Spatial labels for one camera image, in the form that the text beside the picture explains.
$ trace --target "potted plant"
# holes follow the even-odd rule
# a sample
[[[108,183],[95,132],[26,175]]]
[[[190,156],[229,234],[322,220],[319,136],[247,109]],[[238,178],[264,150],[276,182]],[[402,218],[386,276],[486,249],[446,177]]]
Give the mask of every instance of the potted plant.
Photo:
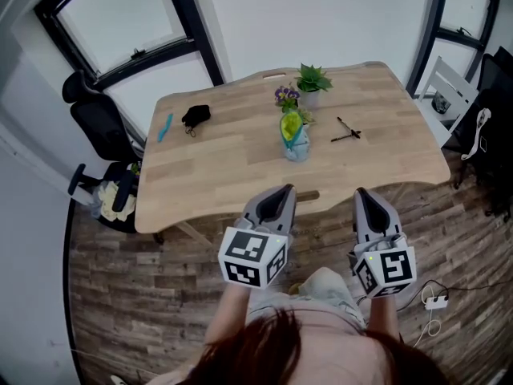
[[[315,121],[310,111],[298,107],[297,100],[301,96],[292,85],[288,85],[287,87],[279,86],[274,92],[274,97],[276,105],[281,108],[281,111],[284,114],[288,111],[297,111],[301,116],[304,125]]]
[[[326,73],[322,72],[322,67],[315,68],[313,65],[308,67],[301,63],[300,77],[296,77],[297,88],[301,90],[301,105],[308,110],[317,108],[319,91],[328,91],[331,85],[331,79],[326,78]]]

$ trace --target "window frame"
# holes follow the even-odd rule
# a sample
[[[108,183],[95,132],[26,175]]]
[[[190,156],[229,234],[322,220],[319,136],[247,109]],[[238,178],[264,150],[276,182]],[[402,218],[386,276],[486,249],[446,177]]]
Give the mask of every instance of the window frame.
[[[484,51],[487,48],[488,41],[490,40],[491,31],[494,28],[495,17],[499,10],[500,0],[490,0],[487,8],[487,16],[485,18],[483,30],[479,38],[474,38],[468,35],[460,34],[457,31],[441,27],[443,9],[446,4],[446,0],[431,0],[430,13],[426,20],[426,27],[422,36],[422,41],[418,49],[417,58],[406,84],[406,91],[412,98],[418,97],[416,91],[424,70],[426,69],[427,62],[430,58],[431,51],[435,39],[441,39],[450,41],[453,43],[461,44],[465,47],[476,49],[474,58],[472,59],[467,73],[465,74],[465,80],[470,82],[474,77],[475,72],[478,69],[479,63],[483,58]]]
[[[150,67],[196,51],[199,51],[201,54],[212,84],[214,86],[224,84],[216,56],[208,40],[207,31],[201,21],[200,13],[194,0],[172,0],[186,37],[146,51],[102,75],[96,74],[57,17],[60,10],[70,1],[41,0],[34,8],[34,11],[67,62],[76,71],[84,70],[88,82],[94,89],[103,91]]]

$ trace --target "power strip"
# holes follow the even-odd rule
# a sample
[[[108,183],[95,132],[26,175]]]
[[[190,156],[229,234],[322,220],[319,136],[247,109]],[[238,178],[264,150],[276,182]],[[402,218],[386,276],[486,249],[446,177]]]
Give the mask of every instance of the power strip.
[[[442,308],[447,307],[447,303],[449,299],[446,295],[441,295],[439,297],[429,297],[426,301],[426,309],[429,310],[441,310]]]

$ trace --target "green succulent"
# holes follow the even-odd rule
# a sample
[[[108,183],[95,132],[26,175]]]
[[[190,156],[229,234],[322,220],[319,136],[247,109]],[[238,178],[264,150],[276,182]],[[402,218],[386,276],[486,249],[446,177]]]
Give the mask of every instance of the green succulent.
[[[297,87],[304,92],[328,91],[328,88],[333,87],[331,79],[325,77],[326,72],[322,72],[322,67],[315,68],[313,65],[308,67],[301,63],[301,69],[298,71],[301,73],[301,77],[296,77]]]
[[[301,116],[304,124],[311,124],[315,122],[311,111],[300,108],[297,110],[297,113]]]

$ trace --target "fiducial marker cube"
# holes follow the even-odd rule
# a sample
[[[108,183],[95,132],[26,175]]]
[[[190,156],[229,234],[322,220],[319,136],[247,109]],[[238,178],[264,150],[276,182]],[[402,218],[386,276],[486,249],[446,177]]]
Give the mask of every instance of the fiducial marker cube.
[[[218,259],[225,281],[265,289],[285,267],[288,251],[283,235],[228,227]]]
[[[367,298],[398,294],[417,281],[413,247],[366,251],[354,267]]]

